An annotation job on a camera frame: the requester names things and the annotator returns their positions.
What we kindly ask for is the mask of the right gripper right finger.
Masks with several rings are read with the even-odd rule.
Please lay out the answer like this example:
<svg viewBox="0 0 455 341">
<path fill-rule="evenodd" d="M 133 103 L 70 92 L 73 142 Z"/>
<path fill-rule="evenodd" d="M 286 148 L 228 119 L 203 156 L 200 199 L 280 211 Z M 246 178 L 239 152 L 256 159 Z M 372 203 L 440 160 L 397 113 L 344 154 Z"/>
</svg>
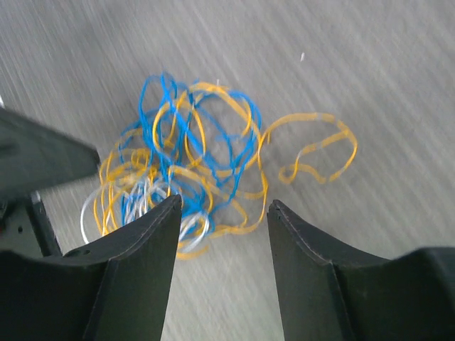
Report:
<svg viewBox="0 0 455 341">
<path fill-rule="evenodd" d="M 454 249 L 356 249 L 283 202 L 267 226 L 286 340 L 453 340 Z"/>
</svg>

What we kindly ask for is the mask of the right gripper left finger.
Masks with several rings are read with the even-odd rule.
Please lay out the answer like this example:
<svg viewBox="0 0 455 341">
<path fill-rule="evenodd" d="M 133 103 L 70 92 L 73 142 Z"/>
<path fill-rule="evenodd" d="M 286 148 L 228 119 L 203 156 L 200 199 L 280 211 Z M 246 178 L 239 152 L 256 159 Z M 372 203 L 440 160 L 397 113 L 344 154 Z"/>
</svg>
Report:
<svg viewBox="0 0 455 341">
<path fill-rule="evenodd" d="M 67 254 L 1 249 L 1 339 L 159 340 L 180 222 L 174 195 Z"/>
</svg>

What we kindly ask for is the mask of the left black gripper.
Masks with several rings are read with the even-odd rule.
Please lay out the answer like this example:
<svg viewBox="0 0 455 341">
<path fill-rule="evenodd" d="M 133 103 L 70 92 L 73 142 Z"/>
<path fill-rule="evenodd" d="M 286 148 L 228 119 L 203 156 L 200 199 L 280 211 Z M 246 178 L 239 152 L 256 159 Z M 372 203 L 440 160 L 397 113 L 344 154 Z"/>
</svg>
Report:
<svg viewBox="0 0 455 341">
<path fill-rule="evenodd" d="M 1 203 L 1 249 L 33 258 L 59 256 L 37 190 L 92 176 L 99 164 L 95 148 L 2 108 L 1 194 L 31 194 Z"/>
</svg>

